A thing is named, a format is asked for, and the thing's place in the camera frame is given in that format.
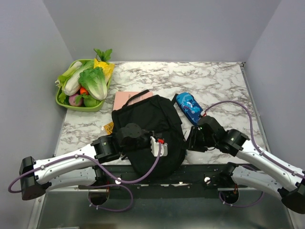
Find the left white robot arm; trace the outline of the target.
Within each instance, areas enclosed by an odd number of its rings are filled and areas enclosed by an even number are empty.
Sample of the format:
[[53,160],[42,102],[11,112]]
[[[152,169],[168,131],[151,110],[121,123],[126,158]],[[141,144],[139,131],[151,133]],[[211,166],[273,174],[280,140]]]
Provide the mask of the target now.
[[102,188],[106,177],[96,169],[103,163],[120,158],[123,152],[148,150],[158,155],[158,144],[153,131],[130,123],[118,132],[104,135],[73,152],[48,159],[35,160],[28,156],[20,166],[22,200],[43,196],[48,190],[74,185]]

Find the black student backpack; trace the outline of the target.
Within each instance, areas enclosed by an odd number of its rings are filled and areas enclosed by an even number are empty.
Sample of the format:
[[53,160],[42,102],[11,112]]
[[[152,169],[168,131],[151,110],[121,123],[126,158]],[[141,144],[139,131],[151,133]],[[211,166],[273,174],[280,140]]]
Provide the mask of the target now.
[[166,178],[184,161],[186,151],[183,149],[182,121],[171,100],[153,95],[132,105],[126,103],[121,109],[112,112],[112,121],[115,134],[128,124],[136,124],[168,145],[168,155],[159,159],[152,155],[151,148],[125,155],[138,175],[150,172],[148,179]]

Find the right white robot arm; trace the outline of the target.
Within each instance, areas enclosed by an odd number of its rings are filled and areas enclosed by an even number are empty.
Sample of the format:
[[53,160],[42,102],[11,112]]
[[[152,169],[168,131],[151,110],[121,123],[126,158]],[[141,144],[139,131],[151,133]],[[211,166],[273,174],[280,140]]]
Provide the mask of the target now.
[[288,209],[304,214],[305,171],[255,146],[242,132],[225,130],[215,118],[204,116],[192,126],[184,147],[197,152],[212,147],[252,164],[260,172],[229,163],[219,175],[220,183],[225,187],[235,183],[255,188],[280,199]]

